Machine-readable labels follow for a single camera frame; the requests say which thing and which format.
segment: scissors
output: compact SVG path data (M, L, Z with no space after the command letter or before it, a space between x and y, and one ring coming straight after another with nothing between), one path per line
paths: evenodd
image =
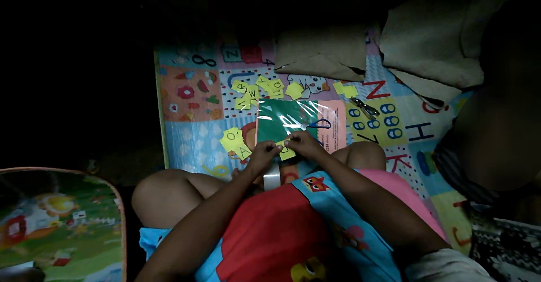
M318 123L319 122L326 122L327 125L325 126L319 126ZM309 123L307 125L300 125L300 124L297 124L297 125L282 125L282 126L285 126L287 128L297 128L297 129L301 129L303 131L306 131L306 128L322 128L322 129L330 129L331 128L331 122L326 120L326 119L320 119L316 122L313 122L313 123Z
M361 101L361 99L356 99L355 97L352 97L350 98L350 100L358 107L360 107L365 113L367 113L366 115L368 116L369 119L372 119L374 120L375 116L379 116L379 112L378 110L376 110L375 108L365 104L364 102Z

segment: dark background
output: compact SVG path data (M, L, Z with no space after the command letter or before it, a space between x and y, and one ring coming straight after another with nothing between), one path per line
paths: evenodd
M163 168L153 45L225 28L250 40L292 26L384 22L403 1L4 0L0 168L86 170L97 160L127 207L132 280L144 255L131 192Z

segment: cartoon mat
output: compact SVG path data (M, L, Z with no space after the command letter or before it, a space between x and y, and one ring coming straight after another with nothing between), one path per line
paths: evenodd
M108 182L46 168L0 170L0 268L29 261L45 281L125 281L122 200Z
M354 85L359 99L377 108L375 121L351 103L346 104L347 142L375 141L387 155L387 170L410 183L432 215L441 223L453 248L468 254L471 224L461 208L465 200L436 170L431 153L452 119L470 96L463 94L442 110L435 110L401 84L382 66L379 49L366 38L366 79L343 82ZM280 78L287 87L297 82L305 87L301 99L345 100L334 90L333 79L274 73L274 43L262 39L257 45L201 42L155 51L156 84L162 120L166 167L206 173L227 179L234 168L244 168L233 152L220 145L223 131L242 130L245 144L255 144L256 107L235 110L239 94L231 89L236 79L254 84L261 75ZM266 98L265 91L260 97ZM299 175L295 166L281 168L282 182Z

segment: child's arm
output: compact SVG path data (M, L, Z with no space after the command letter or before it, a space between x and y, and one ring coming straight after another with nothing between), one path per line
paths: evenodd
M327 172L353 209L366 219L398 255L413 262L426 253L450 248L434 230L398 197L328 154L306 131L295 131L286 147L314 160Z
M246 169L173 227L135 281L175 281L195 272L222 237L246 190L281 149L272 141L258 143Z

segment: blue scissor handle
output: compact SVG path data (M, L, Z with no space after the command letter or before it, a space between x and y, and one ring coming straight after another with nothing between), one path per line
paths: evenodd
M326 122L326 123L328 124L328 126L319 126L318 123L321 122L321 121ZM308 126L309 126L310 128L330 129L330 128L331 128L331 122L328 121L328 120L326 120L326 119L320 119L320 120L318 120L318 121L316 121L316 122L313 122L313 123L308 124Z

